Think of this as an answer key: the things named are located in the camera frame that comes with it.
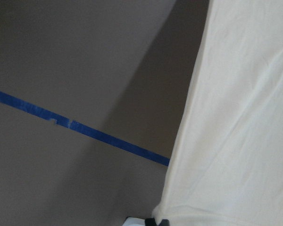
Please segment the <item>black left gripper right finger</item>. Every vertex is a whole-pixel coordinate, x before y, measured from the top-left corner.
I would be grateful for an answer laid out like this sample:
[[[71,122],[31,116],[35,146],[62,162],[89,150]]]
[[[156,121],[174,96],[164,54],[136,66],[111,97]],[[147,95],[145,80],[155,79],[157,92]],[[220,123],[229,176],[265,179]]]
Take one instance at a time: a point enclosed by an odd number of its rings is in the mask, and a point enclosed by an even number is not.
[[[168,219],[161,220],[159,226],[170,226],[170,222]]]

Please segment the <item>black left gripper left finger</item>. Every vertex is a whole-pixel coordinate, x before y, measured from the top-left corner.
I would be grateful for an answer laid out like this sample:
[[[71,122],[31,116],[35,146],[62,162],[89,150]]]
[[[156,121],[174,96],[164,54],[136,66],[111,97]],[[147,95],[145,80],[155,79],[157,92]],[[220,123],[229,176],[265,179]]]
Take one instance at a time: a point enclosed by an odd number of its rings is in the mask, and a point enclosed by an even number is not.
[[[145,219],[145,226],[157,226],[154,218]]]

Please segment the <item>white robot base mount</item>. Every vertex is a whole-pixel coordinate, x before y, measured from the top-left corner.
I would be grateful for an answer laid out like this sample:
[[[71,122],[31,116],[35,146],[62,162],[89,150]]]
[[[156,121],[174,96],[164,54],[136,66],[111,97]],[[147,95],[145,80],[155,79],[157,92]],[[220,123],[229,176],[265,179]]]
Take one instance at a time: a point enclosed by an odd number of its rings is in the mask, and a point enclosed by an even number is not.
[[[145,220],[141,218],[127,217],[122,226],[145,226]]]

